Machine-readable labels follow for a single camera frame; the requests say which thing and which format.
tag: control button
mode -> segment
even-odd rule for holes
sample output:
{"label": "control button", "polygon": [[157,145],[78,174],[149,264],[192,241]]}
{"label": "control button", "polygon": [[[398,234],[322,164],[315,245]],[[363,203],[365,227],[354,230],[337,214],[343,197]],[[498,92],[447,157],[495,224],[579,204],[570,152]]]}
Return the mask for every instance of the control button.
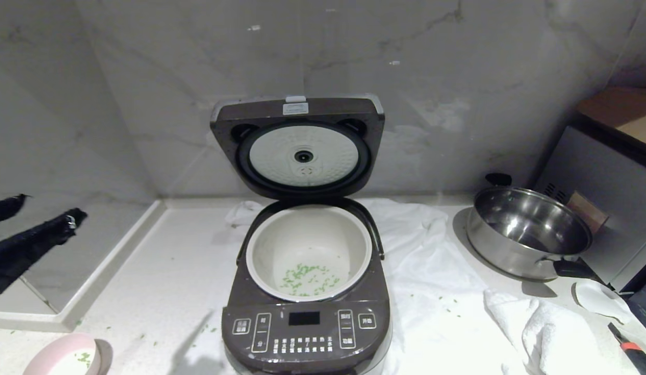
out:
{"label": "control button", "polygon": [[272,314],[264,312],[256,316],[256,332],[268,332],[270,330],[270,320]]}
{"label": "control button", "polygon": [[339,315],[339,347],[354,349],[356,347],[356,330],[353,325],[353,311],[340,309]]}
{"label": "control button", "polygon": [[268,351],[268,333],[254,333],[254,344],[251,346],[252,353],[265,353]]}
{"label": "control button", "polygon": [[373,330],[376,328],[376,317],[373,314],[358,314],[358,323],[361,330]]}
{"label": "control button", "polygon": [[233,323],[233,335],[246,335],[251,330],[251,319],[235,319]]}
{"label": "control button", "polygon": [[345,330],[346,329],[351,329],[352,330],[353,329],[353,320],[340,319],[339,320],[339,327],[341,327],[342,329],[345,329]]}

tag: rice cooker lid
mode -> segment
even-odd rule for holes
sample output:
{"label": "rice cooker lid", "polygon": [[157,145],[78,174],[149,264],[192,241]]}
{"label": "rice cooker lid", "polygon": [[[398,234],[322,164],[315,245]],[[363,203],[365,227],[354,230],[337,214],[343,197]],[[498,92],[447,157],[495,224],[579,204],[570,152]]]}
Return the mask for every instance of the rice cooker lid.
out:
{"label": "rice cooker lid", "polygon": [[[215,108],[211,130],[237,173],[254,192],[274,199],[360,190],[383,130],[377,98],[297,99]],[[299,113],[289,113],[291,104]]]}

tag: control panel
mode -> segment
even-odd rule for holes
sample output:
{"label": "control panel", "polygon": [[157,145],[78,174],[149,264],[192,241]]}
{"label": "control panel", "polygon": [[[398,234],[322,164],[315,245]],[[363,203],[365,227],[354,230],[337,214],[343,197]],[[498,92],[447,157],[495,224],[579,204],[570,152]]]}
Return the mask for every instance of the control panel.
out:
{"label": "control panel", "polygon": [[247,356],[279,361],[349,356],[382,340],[380,333],[385,335],[384,325],[389,324],[382,320],[387,306],[381,307],[382,302],[343,304],[327,302],[329,306],[324,308],[316,303],[226,308],[223,339]]}

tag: knife handle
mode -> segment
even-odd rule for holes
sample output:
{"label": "knife handle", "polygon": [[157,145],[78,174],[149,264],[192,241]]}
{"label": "knife handle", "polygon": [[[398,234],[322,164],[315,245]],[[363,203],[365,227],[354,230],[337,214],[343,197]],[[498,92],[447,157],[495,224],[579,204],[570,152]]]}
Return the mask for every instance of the knife handle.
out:
{"label": "knife handle", "polygon": [[634,342],[624,342],[621,349],[626,353],[640,375],[646,375],[646,353]]}

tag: pot handle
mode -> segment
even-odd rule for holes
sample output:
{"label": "pot handle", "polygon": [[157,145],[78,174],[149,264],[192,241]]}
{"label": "pot handle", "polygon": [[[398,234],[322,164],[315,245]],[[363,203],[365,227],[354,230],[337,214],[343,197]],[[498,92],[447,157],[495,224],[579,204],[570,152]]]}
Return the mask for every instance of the pot handle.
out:
{"label": "pot handle", "polygon": [[553,262],[554,271],[559,276],[568,278],[584,278],[591,279],[596,277],[596,273],[585,264],[577,263],[576,261],[569,260],[555,260]]}
{"label": "pot handle", "polygon": [[513,178],[505,173],[490,173],[485,176],[485,180],[494,186],[510,186],[513,184]]}

